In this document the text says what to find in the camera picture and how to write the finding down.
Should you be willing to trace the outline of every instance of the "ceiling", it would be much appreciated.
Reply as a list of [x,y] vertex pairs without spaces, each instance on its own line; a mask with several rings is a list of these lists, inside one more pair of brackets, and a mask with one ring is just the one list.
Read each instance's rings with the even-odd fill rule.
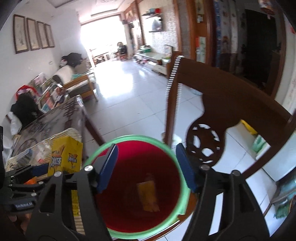
[[75,9],[81,23],[123,12],[133,0],[47,0],[55,9]]

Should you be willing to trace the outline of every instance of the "black bag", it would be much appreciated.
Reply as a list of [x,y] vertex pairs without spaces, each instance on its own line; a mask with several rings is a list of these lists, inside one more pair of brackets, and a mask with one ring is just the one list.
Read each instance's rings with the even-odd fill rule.
[[11,106],[10,111],[20,119],[22,129],[42,115],[35,101],[27,93],[19,95],[17,102]]

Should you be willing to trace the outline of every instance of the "white plastic bag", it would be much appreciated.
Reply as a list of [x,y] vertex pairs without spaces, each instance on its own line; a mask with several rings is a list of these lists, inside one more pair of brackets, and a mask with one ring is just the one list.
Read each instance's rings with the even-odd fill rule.
[[21,128],[22,128],[22,123],[19,120],[19,118],[16,117],[16,115],[13,112],[9,112],[7,114],[8,118],[11,120],[10,123],[10,132],[11,135],[16,135],[17,133],[20,132]]

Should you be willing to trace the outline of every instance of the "cardboard box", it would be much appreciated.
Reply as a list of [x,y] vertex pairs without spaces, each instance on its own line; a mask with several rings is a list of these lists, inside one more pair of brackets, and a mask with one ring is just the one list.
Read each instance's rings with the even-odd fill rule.
[[60,137],[52,145],[52,158],[48,166],[48,176],[56,171],[78,172],[82,163],[83,144],[72,137]]

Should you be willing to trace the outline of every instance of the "yellow object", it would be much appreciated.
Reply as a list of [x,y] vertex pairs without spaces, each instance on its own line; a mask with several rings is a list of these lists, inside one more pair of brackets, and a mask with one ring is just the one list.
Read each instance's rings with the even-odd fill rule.
[[82,162],[82,148],[83,144],[72,137],[55,139],[47,175],[51,176],[56,171],[78,172]]
[[244,120],[241,120],[241,122],[245,125],[245,127],[248,129],[248,131],[252,134],[252,135],[257,135],[258,132],[255,131],[255,129],[253,127],[251,127],[247,122],[245,122]]
[[154,182],[151,180],[143,183],[138,183],[137,188],[144,211],[159,211]]

